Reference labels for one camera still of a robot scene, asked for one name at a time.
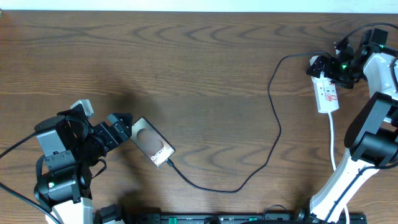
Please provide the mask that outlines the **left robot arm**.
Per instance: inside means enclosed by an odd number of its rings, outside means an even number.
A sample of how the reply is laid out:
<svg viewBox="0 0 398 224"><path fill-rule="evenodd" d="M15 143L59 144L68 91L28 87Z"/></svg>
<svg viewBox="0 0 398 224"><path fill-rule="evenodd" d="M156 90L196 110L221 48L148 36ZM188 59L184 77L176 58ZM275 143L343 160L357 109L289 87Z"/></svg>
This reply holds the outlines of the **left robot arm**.
<svg viewBox="0 0 398 224"><path fill-rule="evenodd" d="M93 209L91 167L132 135L130 113L113 113L93 126L93 110L83 103L35 126L43 150L37 161L34 195L49 223L99 223Z"/></svg>

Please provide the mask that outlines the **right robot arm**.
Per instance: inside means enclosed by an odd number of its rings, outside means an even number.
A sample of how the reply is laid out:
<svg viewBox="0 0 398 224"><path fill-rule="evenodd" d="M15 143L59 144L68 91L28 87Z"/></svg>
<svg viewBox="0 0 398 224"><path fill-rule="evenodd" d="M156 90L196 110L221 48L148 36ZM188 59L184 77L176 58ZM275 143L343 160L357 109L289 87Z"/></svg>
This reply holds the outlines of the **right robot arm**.
<svg viewBox="0 0 398 224"><path fill-rule="evenodd" d="M387 46L388 33L369 24L358 49L344 37L335 43L336 57L314 56L310 75L320 113L337 110L336 86L352 89L366 80L370 99L350 124L344 139L345 153L323 188L299 210L297 220L337 223L354 194L379 170L397 166L397 50Z"/></svg>

